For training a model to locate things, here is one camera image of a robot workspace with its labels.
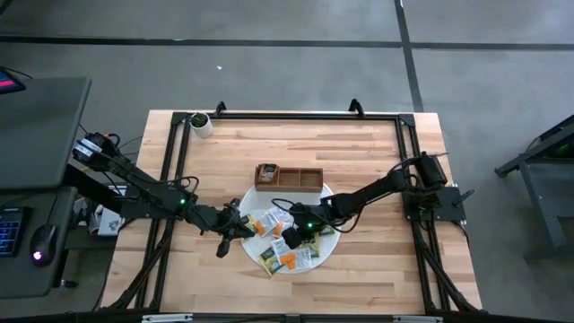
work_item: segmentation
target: wooden box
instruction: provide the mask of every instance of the wooden box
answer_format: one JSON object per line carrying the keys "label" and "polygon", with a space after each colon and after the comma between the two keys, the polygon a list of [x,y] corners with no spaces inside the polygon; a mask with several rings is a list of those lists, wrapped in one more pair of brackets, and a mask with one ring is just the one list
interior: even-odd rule
{"label": "wooden box", "polygon": [[323,169],[278,167],[273,181],[260,182],[257,178],[262,166],[255,167],[257,191],[321,193],[323,190]]}

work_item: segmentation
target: small container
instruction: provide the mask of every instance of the small container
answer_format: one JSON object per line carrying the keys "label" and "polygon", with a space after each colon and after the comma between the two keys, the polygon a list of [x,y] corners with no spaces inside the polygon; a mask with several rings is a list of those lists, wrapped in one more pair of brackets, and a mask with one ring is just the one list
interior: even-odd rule
{"label": "small container", "polygon": [[[205,116],[205,118],[206,118],[206,120],[207,120],[207,122],[206,122],[204,125],[202,125],[201,127],[196,127],[196,126],[194,126],[194,117],[197,116],[197,115],[203,115],[203,116]],[[213,132],[212,120],[209,119],[209,116],[206,115],[206,114],[203,113],[203,112],[194,113],[194,114],[191,116],[191,121],[190,121],[190,123],[191,123],[191,127],[194,129],[194,131],[196,132],[196,134],[199,135],[199,136],[202,137],[202,138],[207,138],[207,137],[210,136],[210,135],[212,134],[212,132]]]}

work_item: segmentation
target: gray floor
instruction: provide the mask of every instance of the gray floor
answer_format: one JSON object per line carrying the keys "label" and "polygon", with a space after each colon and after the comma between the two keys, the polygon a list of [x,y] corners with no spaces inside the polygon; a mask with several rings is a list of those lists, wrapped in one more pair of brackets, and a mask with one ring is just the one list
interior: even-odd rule
{"label": "gray floor", "polygon": [[[404,0],[412,40],[571,43],[569,0]],[[392,0],[15,0],[0,32],[190,39],[400,40]],[[438,112],[465,203],[486,310],[574,318],[574,261],[527,265],[542,222],[522,179],[492,170],[574,109],[574,51],[415,50],[425,111]],[[88,75],[90,130],[138,136],[149,109],[413,111],[402,49],[1,44],[0,65],[36,77]],[[90,310],[109,254],[79,254],[74,291],[0,301],[2,316]]]}

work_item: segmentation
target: wooden table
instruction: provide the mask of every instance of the wooden table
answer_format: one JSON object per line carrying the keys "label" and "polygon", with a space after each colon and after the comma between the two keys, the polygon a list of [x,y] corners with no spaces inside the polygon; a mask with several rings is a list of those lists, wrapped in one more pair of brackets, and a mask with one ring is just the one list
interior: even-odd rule
{"label": "wooden table", "polygon": [[[150,111],[143,134],[137,165],[157,179],[172,112]],[[437,114],[414,116],[421,149],[444,153]],[[184,175],[193,174],[201,179],[196,191],[198,203],[218,208],[234,197],[243,197],[253,185],[255,165],[261,162],[323,168],[325,183],[340,193],[354,191],[384,176],[399,161],[392,122],[216,120],[213,123],[214,131],[208,139],[192,134]],[[181,128],[170,179],[174,176]],[[441,156],[440,162],[452,180],[447,156]],[[140,269],[149,225],[149,220],[137,220],[120,233],[102,306],[116,300]],[[465,297],[480,308],[463,233],[452,223],[437,223],[437,234],[445,270]],[[231,243],[230,253],[219,259],[215,251],[220,240],[212,232],[200,237],[199,230],[188,223],[176,224],[162,311],[423,313],[413,235],[404,219],[399,195],[366,207],[356,229],[341,236],[333,255],[306,274],[270,278],[248,257],[238,240]],[[429,277],[433,300],[439,304],[436,279],[433,274]],[[148,301],[154,281],[152,273]]]}

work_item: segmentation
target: computer mouse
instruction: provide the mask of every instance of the computer mouse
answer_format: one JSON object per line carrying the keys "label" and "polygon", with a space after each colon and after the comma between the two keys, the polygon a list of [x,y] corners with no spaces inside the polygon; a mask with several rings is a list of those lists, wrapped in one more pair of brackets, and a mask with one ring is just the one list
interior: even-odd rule
{"label": "computer mouse", "polygon": [[49,265],[56,255],[57,227],[53,224],[40,226],[30,240],[30,257],[34,266]]}

